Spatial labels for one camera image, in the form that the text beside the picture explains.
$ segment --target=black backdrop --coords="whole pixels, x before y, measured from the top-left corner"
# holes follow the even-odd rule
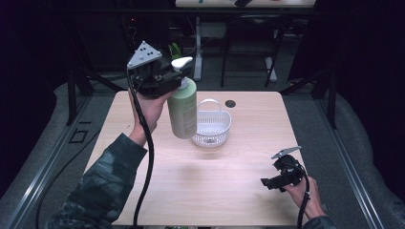
[[[404,7],[401,0],[317,0],[316,10],[347,10],[351,16],[338,21],[309,21],[289,76],[311,76],[337,59],[337,90],[366,128],[375,167],[403,201]]]
[[[66,81],[58,30],[33,1],[4,1],[0,13],[0,195],[48,124],[53,90]]]

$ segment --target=cord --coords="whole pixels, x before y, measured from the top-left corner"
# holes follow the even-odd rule
[[[137,208],[135,209],[134,213],[134,220],[133,220],[133,228],[137,229],[138,228],[138,216],[139,216],[139,210],[140,206],[142,205],[143,199],[145,198],[146,192],[149,187],[149,183],[152,177],[152,172],[153,172],[153,164],[154,164],[154,159],[155,159],[155,149],[154,149],[154,144],[153,144],[153,139],[152,139],[152,134],[149,130],[148,124],[146,122],[146,119],[143,115],[142,109],[140,107],[138,98],[137,98],[137,92],[138,89],[140,88],[141,84],[137,87],[137,89],[134,89],[134,84],[133,81],[131,80],[130,74],[127,72],[127,80],[128,80],[128,85],[131,91],[131,95],[134,98],[134,105],[138,113],[139,117],[139,123],[143,128],[143,131],[145,132],[146,135],[146,141],[148,142],[148,149],[149,149],[149,162],[148,162],[148,169],[146,171],[146,178],[145,178],[145,183],[143,185],[142,191],[139,196]]]
[[[83,148],[81,148],[63,167],[62,169],[56,174],[56,176],[53,178],[53,180],[51,181],[51,183],[48,185],[48,187],[45,189],[44,194],[42,195],[42,197],[39,199],[39,203],[38,203],[38,208],[36,209],[36,215],[35,215],[35,228],[39,229],[39,215],[41,213],[41,207],[42,207],[42,203],[45,199],[45,196],[48,194],[48,192],[50,191],[51,187],[53,186],[54,182],[59,178],[59,176],[63,173],[63,171],[65,171],[66,167],[68,167],[72,161],[74,161],[74,159],[77,158],[77,156],[79,156],[84,149],[86,149],[86,147],[96,138],[96,136],[101,132],[101,130],[98,130],[92,137],[92,139],[90,139],[86,145],[83,146]]]
[[[307,172],[305,171],[305,169],[302,166],[297,166],[297,165],[288,164],[288,163],[286,163],[286,165],[292,166],[292,167],[298,169],[304,175],[304,178],[306,180],[306,191],[304,193],[304,198],[301,203],[301,207],[300,207],[300,211],[298,213],[298,219],[297,219],[297,228],[301,229],[303,226],[303,217],[304,217],[304,213],[305,213],[305,208],[307,207],[307,203],[309,200],[309,179],[308,179]]]

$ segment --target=camouflage sleeve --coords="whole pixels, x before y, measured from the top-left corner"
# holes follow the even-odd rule
[[[308,221],[304,229],[336,229],[333,222],[328,216],[313,218]]]
[[[83,175],[47,228],[112,228],[146,150],[121,134]]]

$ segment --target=white basket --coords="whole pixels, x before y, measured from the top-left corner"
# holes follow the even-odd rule
[[[218,111],[200,111],[200,106],[207,102],[216,103]],[[203,100],[197,108],[197,133],[192,137],[194,144],[204,148],[223,145],[229,134],[230,123],[230,114],[221,109],[220,103],[212,98]]]

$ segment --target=bottle cap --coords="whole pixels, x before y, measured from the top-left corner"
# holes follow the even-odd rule
[[[178,72],[182,67],[192,60],[193,57],[191,56],[175,59],[172,61],[172,67],[176,72]]]
[[[187,85],[188,85],[187,77],[185,77],[181,80],[181,85],[179,86],[179,89],[185,89]]]

